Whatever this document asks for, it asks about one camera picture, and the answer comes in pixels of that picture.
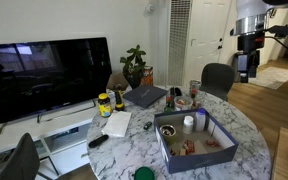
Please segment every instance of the white bottle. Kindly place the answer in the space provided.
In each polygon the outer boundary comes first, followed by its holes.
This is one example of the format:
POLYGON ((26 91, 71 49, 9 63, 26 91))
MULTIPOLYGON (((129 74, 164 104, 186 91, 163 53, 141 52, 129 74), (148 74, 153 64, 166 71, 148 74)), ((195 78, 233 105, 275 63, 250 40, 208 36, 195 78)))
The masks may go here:
POLYGON ((191 134, 193 131, 194 118, 192 116, 185 116, 184 125, 183 125, 183 133, 191 134))
POLYGON ((196 123, 195 123, 195 130, 197 132, 202 132, 205 127, 205 109, 199 108, 196 112, 196 123))

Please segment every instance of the white door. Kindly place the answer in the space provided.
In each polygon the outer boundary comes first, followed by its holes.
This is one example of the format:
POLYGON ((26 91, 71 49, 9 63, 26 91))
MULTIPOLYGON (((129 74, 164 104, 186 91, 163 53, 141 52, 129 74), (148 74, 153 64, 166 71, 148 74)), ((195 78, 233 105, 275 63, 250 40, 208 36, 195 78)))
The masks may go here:
POLYGON ((218 62, 231 0, 192 0, 184 86, 200 80, 204 66, 218 62))

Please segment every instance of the gray box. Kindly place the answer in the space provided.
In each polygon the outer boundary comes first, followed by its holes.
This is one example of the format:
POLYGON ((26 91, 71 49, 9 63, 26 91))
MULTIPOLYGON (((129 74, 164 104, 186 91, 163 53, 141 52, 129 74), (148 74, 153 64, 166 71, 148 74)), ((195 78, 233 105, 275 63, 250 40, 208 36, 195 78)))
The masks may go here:
POLYGON ((195 121, 195 114, 196 110, 186 110, 156 114, 154 117, 156 137, 161 148, 162 157, 170 174, 225 163, 232 161, 234 158, 238 142, 208 112, 206 113, 207 121, 202 133, 195 131, 190 135, 182 133, 184 117, 190 115, 195 121), (166 124, 172 125, 176 129, 177 135, 175 143, 171 146, 166 145, 160 131, 160 127, 166 124), (179 156, 179 153, 177 152, 178 148, 176 147, 181 146, 188 138, 194 141, 195 149, 197 151, 200 149, 203 149, 203 151, 197 152, 197 154, 179 156), (208 147, 205 143, 205 139, 215 139, 219 142, 220 147, 208 147), (175 156, 171 155, 170 149, 176 152, 175 156))

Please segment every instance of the chair backrest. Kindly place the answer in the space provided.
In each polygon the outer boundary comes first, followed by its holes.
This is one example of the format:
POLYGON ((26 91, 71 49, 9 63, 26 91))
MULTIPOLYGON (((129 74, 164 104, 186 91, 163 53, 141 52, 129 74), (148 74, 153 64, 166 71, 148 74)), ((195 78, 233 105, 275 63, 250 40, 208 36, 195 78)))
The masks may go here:
POLYGON ((202 86, 218 88, 226 91, 231 89, 234 83, 234 69, 226 64, 207 64, 202 72, 202 86))
POLYGON ((0 180, 30 180, 35 179, 40 166, 40 160, 30 134, 25 133, 6 166, 0 172, 0 180))

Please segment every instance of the bowl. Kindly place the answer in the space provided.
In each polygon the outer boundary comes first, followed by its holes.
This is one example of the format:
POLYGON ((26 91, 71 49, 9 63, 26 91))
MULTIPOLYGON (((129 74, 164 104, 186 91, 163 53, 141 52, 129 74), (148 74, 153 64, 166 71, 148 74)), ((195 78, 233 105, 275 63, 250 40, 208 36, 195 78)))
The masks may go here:
POLYGON ((176 96, 174 98, 175 110, 189 110, 192 109, 193 99, 187 96, 176 96))

